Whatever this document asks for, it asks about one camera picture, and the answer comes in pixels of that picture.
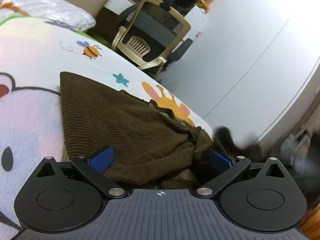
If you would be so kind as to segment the white quilted mattress pad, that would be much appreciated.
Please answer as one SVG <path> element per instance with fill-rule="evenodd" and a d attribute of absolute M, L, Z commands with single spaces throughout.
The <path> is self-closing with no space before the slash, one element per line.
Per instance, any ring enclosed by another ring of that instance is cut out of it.
<path fill-rule="evenodd" d="M 39 17 L 46 23 L 74 31 L 87 31 L 96 21 L 65 0 L 1 0 L 1 21 L 10 17 Z"/>

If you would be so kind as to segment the brown polka dot corduroy garment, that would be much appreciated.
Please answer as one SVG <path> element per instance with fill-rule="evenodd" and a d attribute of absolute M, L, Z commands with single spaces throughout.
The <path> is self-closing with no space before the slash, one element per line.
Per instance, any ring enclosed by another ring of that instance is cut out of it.
<path fill-rule="evenodd" d="M 114 160 L 104 175 L 120 186 L 193 189 L 213 177 L 211 149 L 236 157 L 170 109 L 74 73 L 60 74 L 60 100 L 64 158 L 110 146 Z"/>

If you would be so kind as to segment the cartoon animal print blanket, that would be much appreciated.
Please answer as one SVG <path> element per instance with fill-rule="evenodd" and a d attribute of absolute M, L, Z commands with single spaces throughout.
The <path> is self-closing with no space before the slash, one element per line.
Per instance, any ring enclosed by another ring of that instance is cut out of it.
<path fill-rule="evenodd" d="M 1 22 L 1 239 L 21 227 L 14 200 L 46 156 L 61 160 L 64 137 L 60 73 L 71 72 L 145 101 L 156 95 L 182 106 L 134 65 L 55 21 L 11 16 Z"/>

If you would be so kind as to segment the beige mesh office chair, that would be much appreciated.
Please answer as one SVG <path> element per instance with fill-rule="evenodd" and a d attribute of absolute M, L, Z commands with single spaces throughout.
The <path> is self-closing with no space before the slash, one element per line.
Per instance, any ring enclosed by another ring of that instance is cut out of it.
<path fill-rule="evenodd" d="M 192 45 L 185 38 L 189 22 L 172 7 L 175 0 L 141 0 L 118 16 L 118 32 L 111 49 L 157 79 L 181 59 Z"/>

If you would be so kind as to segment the white desk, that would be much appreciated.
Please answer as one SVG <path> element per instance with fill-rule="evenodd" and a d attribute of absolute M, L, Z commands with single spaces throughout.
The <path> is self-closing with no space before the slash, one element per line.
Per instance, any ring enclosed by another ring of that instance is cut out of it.
<path fill-rule="evenodd" d="M 134 4 L 135 2 L 132 0 L 107 0 L 107 2 L 104 4 L 104 7 L 109 11 L 119 15 L 125 9 L 131 7 Z"/>

